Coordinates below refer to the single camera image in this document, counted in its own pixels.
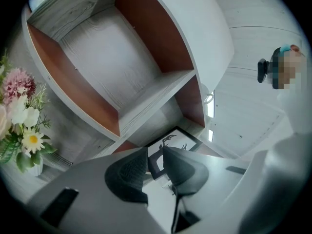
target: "wooden grain surface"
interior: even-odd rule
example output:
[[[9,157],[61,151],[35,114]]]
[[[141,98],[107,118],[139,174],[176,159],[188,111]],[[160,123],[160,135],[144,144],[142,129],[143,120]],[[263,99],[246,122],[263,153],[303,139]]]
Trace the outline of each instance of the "wooden grain surface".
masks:
[[[163,73],[193,69],[178,29],[157,0],[116,0],[115,6],[134,27]]]
[[[85,20],[60,45],[78,72],[117,110],[161,75],[144,43],[116,8]]]
[[[137,146],[145,146],[177,126],[183,115],[172,97],[155,114],[153,114],[128,140]]]
[[[20,21],[17,23],[8,42],[7,53],[13,66],[24,68],[35,77],[36,82],[45,83],[45,79],[38,71],[28,51]],[[68,162],[74,162],[85,147],[90,152],[97,151],[97,148],[93,150],[93,147],[89,146],[95,140],[100,139],[103,141],[103,143],[98,143],[98,146],[105,146],[105,142],[111,141],[80,119],[59,99],[48,85],[46,86],[46,92],[50,103],[43,109],[43,112],[51,119],[51,128],[42,128],[42,131],[52,139],[52,144],[58,149],[57,154],[60,157]],[[57,158],[51,158],[47,163],[53,165],[57,163]],[[62,169],[61,163],[59,165],[56,164],[54,167],[58,169],[59,166]]]
[[[112,7],[115,0],[46,0],[28,22],[56,41],[91,15]]]
[[[111,147],[98,153],[95,158],[110,155],[119,148],[124,149],[126,141],[142,147],[166,131],[170,130],[183,118],[179,106],[174,97],[165,103],[157,112],[149,115],[142,125],[136,126],[131,132],[131,136],[121,136]]]
[[[118,136],[117,111],[75,70],[56,41],[31,25],[29,25],[29,33],[51,78],[69,99],[93,120]]]
[[[129,137],[134,133],[189,80],[193,79],[194,75],[194,70],[165,73],[138,93],[131,103],[119,112],[121,136]]]
[[[184,117],[205,127],[203,104],[196,76],[176,93],[175,99]]]

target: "white shelf board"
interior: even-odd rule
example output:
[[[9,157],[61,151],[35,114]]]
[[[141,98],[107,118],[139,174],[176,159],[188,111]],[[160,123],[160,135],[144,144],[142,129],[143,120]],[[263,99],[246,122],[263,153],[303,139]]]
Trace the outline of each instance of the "white shelf board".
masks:
[[[234,54],[229,27],[215,0],[158,0],[179,30],[200,83],[213,91]]]
[[[67,169],[71,168],[72,163],[65,160],[61,156],[57,154],[46,154],[43,156],[43,163],[49,167],[58,169],[62,172],[67,171]]]
[[[178,71],[155,79],[119,112],[120,135],[127,138],[134,133],[194,75],[194,70]]]
[[[78,115],[82,120],[84,120],[86,123],[88,123],[91,127],[98,130],[100,133],[104,134],[108,138],[116,141],[119,139],[119,136],[115,135],[105,127],[103,127],[101,124],[99,124],[97,121],[95,121],[92,117],[90,117],[87,113],[85,113],[81,108],[79,108],[67,95],[66,93],[59,87],[59,85],[56,83],[56,81],[51,77],[49,71],[44,66],[42,60],[40,59],[36,48],[33,44],[33,41],[31,39],[29,29],[27,26],[27,15],[29,13],[29,9],[27,6],[24,7],[21,15],[21,23],[22,23],[22,30],[24,39],[28,48],[28,51],[31,55],[31,58],[33,59],[36,67],[38,68],[40,74],[43,76],[45,82],[50,86],[52,91],[61,99],[64,104],[69,107],[76,115]]]

